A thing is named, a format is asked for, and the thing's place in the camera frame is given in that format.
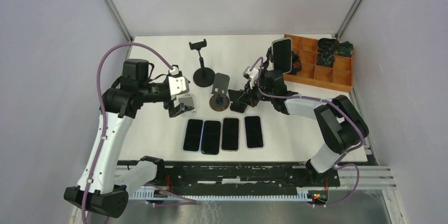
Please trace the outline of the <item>black phone stand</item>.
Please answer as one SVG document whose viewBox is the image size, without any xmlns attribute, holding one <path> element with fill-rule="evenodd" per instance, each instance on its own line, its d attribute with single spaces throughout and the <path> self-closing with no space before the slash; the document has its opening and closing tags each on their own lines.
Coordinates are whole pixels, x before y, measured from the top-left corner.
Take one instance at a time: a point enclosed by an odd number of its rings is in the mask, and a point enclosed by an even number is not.
<svg viewBox="0 0 448 224">
<path fill-rule="evenodd" d="M 262 77 L 265 77 L 265 75 L 267 73 L 274 70 L 274 67 L 270 65 L 271 62 L 273 62 L 273 52 L 272 52 L 272 48 L 269 47 L 266 52 L 266 61 L 262 65 L 262 69 L 263 69 Z"/>
<path fill-rule="evenodd" d="M 200 68 L 197 69 L 193 74 L 193 82 L 198 87 L 209 87 L 214 83 L 215 72 L 205 66 L 204 58 L 201 55 L 201 49 L 207 46 L 206 39 L 203 39 L 200 42 L 192 43 L 189 42 L 189 47 L 191 50 L 196 50 L 199 55 Z"/>
</svg>

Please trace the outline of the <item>silver folding phone stand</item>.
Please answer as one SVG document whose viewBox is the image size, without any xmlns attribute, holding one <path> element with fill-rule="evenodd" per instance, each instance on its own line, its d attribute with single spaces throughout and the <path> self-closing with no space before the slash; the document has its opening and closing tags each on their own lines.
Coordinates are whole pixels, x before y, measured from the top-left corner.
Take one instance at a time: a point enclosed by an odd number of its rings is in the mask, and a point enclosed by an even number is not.
<svg viewBox="0 0 448 224">
<path fill-rule="evenodd" d="M 184 104 L 187 107 L 187 111 L 181 114 L 182 117 L 192 117 L 196 115 L 194 94 L 188 93 L 179 95 L 178 101 L 180 104 Z"/>
</svg>

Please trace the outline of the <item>black smartphone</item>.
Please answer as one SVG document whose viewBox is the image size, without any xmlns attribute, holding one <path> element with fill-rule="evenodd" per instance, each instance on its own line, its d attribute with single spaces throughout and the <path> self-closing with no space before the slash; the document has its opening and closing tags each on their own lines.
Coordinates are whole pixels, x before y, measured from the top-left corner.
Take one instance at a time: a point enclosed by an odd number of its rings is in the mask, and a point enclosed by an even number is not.
<svg viewBox="0 0 448 224">
<path fill-rule="evenodd" d="M 221 122 L 217 120 L 206 120 L 203 124 L 201 153 L 207 155 L 218 155 L 221 140 Z"/>
</svg>

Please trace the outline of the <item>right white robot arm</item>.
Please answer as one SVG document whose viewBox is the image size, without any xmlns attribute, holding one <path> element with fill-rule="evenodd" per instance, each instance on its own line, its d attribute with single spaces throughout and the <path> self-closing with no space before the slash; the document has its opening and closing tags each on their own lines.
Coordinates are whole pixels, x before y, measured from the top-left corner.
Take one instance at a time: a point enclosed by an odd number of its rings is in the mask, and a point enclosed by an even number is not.
<svg viewBox="0 0 448 224">
<path fill-rule="evenodd" d="M 347 96 L 322 99 L 290 91 L 279 70 L 247 68 L 244 77 L 247 83 L 243 89 L 228 91 L 232 111 L 244 113 L 247 107 L 256 107 L 259 102 L 266 101 L 282 114 L 317 121 L 324 143 L 306 163 L 308 184 L 320 185 L 326 180 L 329 169 L 364 145 L 369 128 Z"/>
</svg>

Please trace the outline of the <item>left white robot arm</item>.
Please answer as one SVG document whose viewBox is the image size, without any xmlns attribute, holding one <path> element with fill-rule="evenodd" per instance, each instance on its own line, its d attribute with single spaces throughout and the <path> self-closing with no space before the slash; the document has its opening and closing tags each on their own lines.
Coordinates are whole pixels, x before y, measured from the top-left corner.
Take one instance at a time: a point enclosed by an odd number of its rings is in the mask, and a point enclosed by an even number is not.
<svg viewBox="0 0 448 224">
<path fill-rule="evenodd" d="M 88 163 L 77 185 L 67 187 L 63 198 L 72 205 L 103 216 L 120 217 L 130 196 L 145 183 L 161 185 L 166 171 L 161 158 L 144 156 L 135 167 L 116 177 L 118 158 L 136 113 L 145 103 L 163 103 L 170 117 L 190 110 L 175 105 L 177 95 L 189 92 L 189 81 L 177 65 L 161 83 L 150 82 L 150 63 L 128 59 L 123 64 L 119 88 L 111 87 L 102 95 L 97 136 Z"/>
</svg>

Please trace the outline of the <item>black folding stand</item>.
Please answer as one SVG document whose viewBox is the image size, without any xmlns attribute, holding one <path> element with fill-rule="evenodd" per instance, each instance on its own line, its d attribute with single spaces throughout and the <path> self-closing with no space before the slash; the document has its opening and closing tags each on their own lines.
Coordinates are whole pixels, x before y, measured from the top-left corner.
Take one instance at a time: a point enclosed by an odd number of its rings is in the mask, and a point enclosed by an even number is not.
<svg viewBox="0 0 448 224">
<path fill-rule="evenodd" d="M 246 109 L 242 109 L 242 108 L 240 108 L 239 106 L 238 106 L 238 103 L 237 103 L 237 99 L 242 95 L 244 93 L 244 91 L 243 90 L 232 90 L 232 89 L 229 89 L 228 90 L 228 94 L 229 94 L 229 100 L 230 100 L 230 102 L 231 102 L 231 104 L 230 104 L 230 110 L 231 111 L 234 111 L 234 112 L 237 112 L 237 113 L 241 113 L 241 114 L 243 114 L 243 113 L 245 113 L 245 111 L 246 111 Z"/>
</svg>

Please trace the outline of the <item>light blue smartphone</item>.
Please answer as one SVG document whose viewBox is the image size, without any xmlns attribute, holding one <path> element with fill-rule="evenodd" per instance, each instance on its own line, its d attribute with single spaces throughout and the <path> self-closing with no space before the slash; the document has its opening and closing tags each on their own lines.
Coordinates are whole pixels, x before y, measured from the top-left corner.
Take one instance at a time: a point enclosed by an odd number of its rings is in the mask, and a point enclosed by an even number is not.
<svg viewBox="0 0 448 224">
<path fill-rule="evenodd" d="M 186 152 L 198 152 L 201 145 L 204 121 L 189 119 L 186 125 L 182 149 Z"/>
</svg>

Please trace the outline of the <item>black round-base stand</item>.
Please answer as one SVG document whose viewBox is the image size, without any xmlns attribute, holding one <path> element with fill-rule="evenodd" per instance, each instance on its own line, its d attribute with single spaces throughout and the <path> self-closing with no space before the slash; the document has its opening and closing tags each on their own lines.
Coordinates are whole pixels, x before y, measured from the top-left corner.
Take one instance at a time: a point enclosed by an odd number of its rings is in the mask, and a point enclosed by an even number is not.
<svg viewBox="0 0 448 224">
<path fill-rule="evenodd" d="M 216 73 L 209 100 L 210 108 L 214 111 L 224 111 L 230 105 L 230 99 L 227 96 L 230 77 L 227 74 Z"/>
</svg>

